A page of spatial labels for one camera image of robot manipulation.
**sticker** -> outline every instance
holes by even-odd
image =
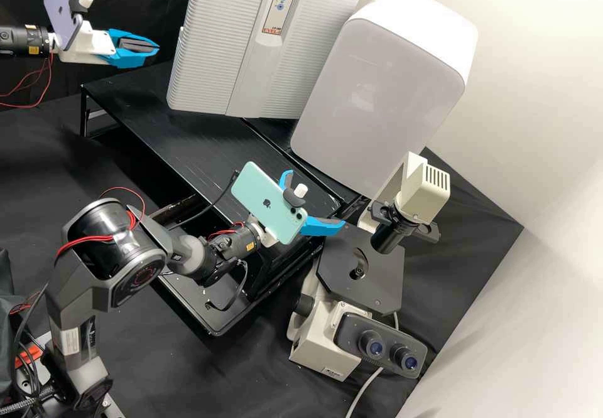
[[[73,355],[80,351],[80,329],[61,330],[51,319],[50,330],[52,331],[52,342],[65,356]]]
[[[340,374],[337,371],[333,371],[332,369],[329,369],[329,368],[326,368],[326,367],[322,370],[322,373],[326,374],[326,375],[328,375],[329,377],[332,377],[332,378],[342,378],[344,376],[343,374]]]

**black cloth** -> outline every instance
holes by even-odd
[[[179,187],[161,180],[161,166],[132,137],[111,132],[102,146],[73,133],[78,121],[79,97],[0,115],[0,247],[10,251],[15,291],[25,296],[48,279],[62,225],[101,191],[121,185],[155,197],[153,185],[163,194]],[[452,197],[437,218],[440,243],[406,240],[400,323],[435,350],[521,231],[451,173]],[[163,205],[146,198],[150,212]],[[374,367],[362,365],[340,383],[288,361],[285,331],[304,274],[218,338],[189,328],[152,288],[99,316],[100,353],[115,379],[111,394],[125,416],[343,417]],[[32,327],[36,334],[48,330],[43,301]],[[395,416],[415,385],[382,373],[354,417]]]
[[[11,260],[8,251],[0,248],[0,399],[11,386],[11,344],[13,331],[9,322],[9,312],[23,302],[23,297],[15,296]]]

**smartphone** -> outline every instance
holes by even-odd
[[[283,244],[295,238],[308,218],[304,208],[293,208],[285,201],[283,190],[252,161],[241,170],[231,193]]]
[[[44,0],[44,7],[59,47],[67,51],[79,32],[84,18],[79,13],[72,14],[69,0]]]

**white cover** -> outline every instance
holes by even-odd
[[[261,34],[271,1],[189,0],[168,88],[172,109],[299,118],[358,0],[295,0],[282,38]],[[231,102],[239,76],[247,80]]]
[[[463,94],[476,43],[475,26],[433,0],[374,0],[343,26],[291,148],[378,197]]]

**white knob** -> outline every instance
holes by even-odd
[[[295,194],[296,197],[303,198],[306,195],[307,191],[308,191],[308,186],[306,186],[305,184],[299,183],[297,185],[297,187],[295,188],[295,190],[293,191],[293,193]]]
[[[80,5],[82,7],[84,7],[84,8],[90,8],[90,6],[94,2],[94,0],[78,0],[78,2],[80,3]]]

